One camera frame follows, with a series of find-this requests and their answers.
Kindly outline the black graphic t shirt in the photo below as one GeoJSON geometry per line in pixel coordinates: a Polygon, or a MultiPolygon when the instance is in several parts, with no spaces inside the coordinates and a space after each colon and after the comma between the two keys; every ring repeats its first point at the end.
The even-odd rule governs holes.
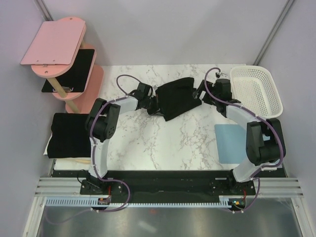
{"type": "Polygon", "coordinates": [[[161,85],[156,90],[158,107],[165,119],[170,121],[202,104],[193,93],[194,78],[186,77],[161,85]]]}

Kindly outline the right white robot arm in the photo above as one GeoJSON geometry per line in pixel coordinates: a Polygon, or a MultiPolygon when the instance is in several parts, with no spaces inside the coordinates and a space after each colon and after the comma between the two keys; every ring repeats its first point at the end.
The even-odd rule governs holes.
{"type": "Polygon", "coordinates": [[[228,79],[217,79],[215,83],[204,79],[193,97],[200,97],[203,91],[205,103],[216,106],[217,112],[246,131],[246,158],[232,170],[233,178],[226,182],[227,191],[235,195],[243,190],[244,182],[252,180],[260,171],[278,168],[282,164],[285,148],[281,124],[276,118],[265,119],[256,115],[239,100],[233,99],[228,79]]]}

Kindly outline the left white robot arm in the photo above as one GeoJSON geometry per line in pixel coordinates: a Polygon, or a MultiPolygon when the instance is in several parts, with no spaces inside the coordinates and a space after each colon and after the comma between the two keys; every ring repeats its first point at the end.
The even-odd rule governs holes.
{"type": "Polygon", "coordinates": [[[127,95],[106,101],[98,98],[85,122],[91,144],[91,163],[89,174],[95,179],[91,188],[97,194],[104,194],[108,190],[107,154],[109,141],[113,137],[119,116],[139,109],[152,109],[156,106],[154,89],[152,86],[140,82],[137,88],[127,95]]]}

